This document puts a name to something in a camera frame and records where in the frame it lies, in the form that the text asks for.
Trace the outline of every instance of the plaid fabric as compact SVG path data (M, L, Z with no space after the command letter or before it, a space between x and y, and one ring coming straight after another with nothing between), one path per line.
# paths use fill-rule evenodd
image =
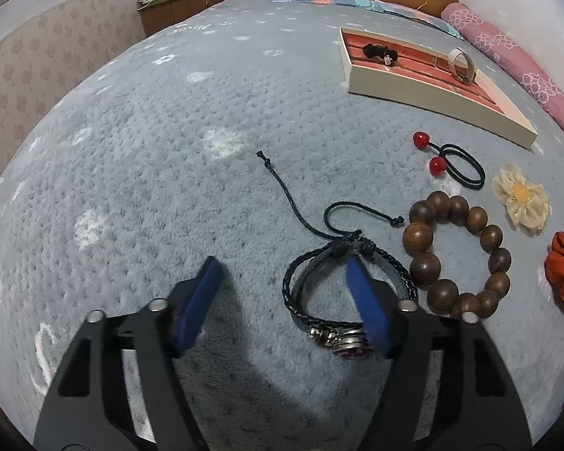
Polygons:
M370 10L372 12L378 12L381 14L391 14L398 15L399 17L408 18L410 20L434 27L442 32L448 33L449 35L455 37L456 39L464 40L464 38L459 34L459 32L453 28L448 23L444 22L440 18L433 17L424 12L414 10L403 5L397 5L395 3L381 2L378 0L271 0L272 3L288 3L288 2L298 2L298 3L316 3L318 5L340 5L340 6L352 6L354 8L363 8L365 10Z

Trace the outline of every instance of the wooden bead bracelet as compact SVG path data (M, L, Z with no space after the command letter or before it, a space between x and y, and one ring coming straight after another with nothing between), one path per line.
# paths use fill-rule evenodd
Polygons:
M477 295L460 294L451 280L440 279L441 262L428 249L432 246L431 226L435 221L450 220L456 226L465 226L468 231L480 236L482 248L491 253L489 271L491 276L484 289ZM510 280L506 274L511 263L510 252L500 247L503 242L502 230L487 225L487 212L482 207L468 205L465 198L449 198L443 192L433 192L426 200L417 201L409 209L410 224L403 231L403 247L414 256L409 272L416 285L427 290L428 307L437 314L449 314L459 318L463 312L474 312L480 318L491 317L499 301L509 291Z

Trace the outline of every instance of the cream flower hair accessory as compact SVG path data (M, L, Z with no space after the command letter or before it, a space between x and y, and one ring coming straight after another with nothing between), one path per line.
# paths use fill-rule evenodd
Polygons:
M541 230L549 214L549 197L543 185L533 185L518 166L503 165L491 182L493 193L506 206L514 226L521 224L533 231Z

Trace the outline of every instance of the yellow flower center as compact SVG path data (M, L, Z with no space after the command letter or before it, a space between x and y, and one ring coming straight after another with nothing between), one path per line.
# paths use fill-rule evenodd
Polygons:
M516 183L512 189L512 196L518 203L524 203L531 197L531 193L526 185Z

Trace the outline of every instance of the blue gripper pad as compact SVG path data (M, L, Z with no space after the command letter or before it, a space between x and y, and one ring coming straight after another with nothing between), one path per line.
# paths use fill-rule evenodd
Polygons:
M349 258L346 268L346 283L361 316L365 334L370 344L386 355L391 349L391 323L381 305L381 298L388 298L390 294L378 294L379 296L377 296L374 290L389 290L392 292L392 299L396 297L392 288L383 281L373 280L357 256Z
M221 263L210 258L197 278L197 285L177 320L176 349L183 355L194 346L223 279Z

